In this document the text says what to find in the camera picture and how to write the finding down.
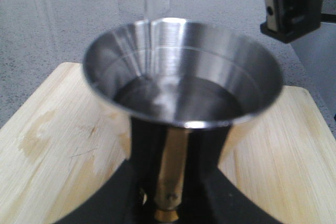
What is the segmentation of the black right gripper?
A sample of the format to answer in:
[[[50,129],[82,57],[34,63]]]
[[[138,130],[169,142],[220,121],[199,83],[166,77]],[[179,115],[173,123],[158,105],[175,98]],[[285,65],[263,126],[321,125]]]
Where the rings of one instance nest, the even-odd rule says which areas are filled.
[[[290,43],[318,29],[323,0],[264,0],[266,21],[263,34]]]

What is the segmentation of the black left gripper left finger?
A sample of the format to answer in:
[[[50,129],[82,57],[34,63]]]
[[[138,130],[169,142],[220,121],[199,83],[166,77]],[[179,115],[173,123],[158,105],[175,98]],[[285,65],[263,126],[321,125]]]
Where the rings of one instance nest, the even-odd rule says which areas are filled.
[[[131,120],[131,156],[58,223],[157,223],[154,195],[167,126]]]

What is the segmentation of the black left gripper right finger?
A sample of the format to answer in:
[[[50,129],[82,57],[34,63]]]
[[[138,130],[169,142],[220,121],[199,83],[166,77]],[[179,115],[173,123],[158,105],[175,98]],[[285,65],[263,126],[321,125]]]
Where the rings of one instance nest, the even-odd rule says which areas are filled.
[[[179,223],[270,223],[270,215],[249,200],[219,170],[229,128],[188,133]]]

